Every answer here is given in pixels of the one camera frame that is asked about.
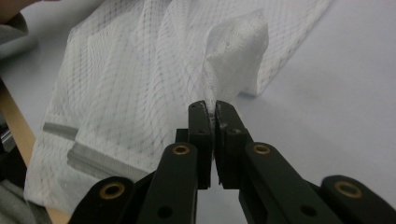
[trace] metal object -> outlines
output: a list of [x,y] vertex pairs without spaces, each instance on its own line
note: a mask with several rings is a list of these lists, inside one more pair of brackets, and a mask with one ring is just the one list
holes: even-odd
[[303,180],[276,148],[253,142],[233,106],[221,101],[213,118],[205,102],[190,105],[189,129],[177,130],[155,173],[136,183],[100,181],[70,223],[195,223],[197,190],[210,187],[213,150],[219,181],[240,190],[249,224],[396,223],[395,210],[352,178],[329,176],[320,187]]

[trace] brass screw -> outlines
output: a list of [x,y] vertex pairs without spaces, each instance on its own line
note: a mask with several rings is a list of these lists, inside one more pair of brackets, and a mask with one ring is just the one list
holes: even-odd
[[182,156],[190,153],[190,148],[185,146],[176,146],[172,149],[172,152],[178,156]]
[[363,193],[358,187],[347,181],[338,181],[334,184],[334,186],[338,190],[338,192],[344,194],[349,198],[358,199],[363,196]]
[[124,191],[125,186],[121,182],[111,182],[100,189],[99,196],[105,200],[112,200],[120,197]]
[[253,150],[259,154],[266,155],[271,152],[271,149],[265,145],[256,145]]

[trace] white table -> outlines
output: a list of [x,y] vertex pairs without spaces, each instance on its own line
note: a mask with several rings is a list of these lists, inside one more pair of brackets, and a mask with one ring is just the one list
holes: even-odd
[[[70,28],[101,0],[23,11],[31,33],[0,47],[0,74],[34,133],[50,101]],[[335,0],[264,93],[237,104],[256,141],[301,176],[358,179],[396,207],[396,2]],[[213,185],[218,182],[213,172]],[[237,192],[200,192],[198,223],[246,223]]]

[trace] folded cloth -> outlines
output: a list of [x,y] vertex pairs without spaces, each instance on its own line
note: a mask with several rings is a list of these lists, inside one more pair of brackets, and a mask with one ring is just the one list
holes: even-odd
[[105,1],[69,36],[25,197],[72,213],[98,179],[154,171],[189,104],[260,93],[329,2]]

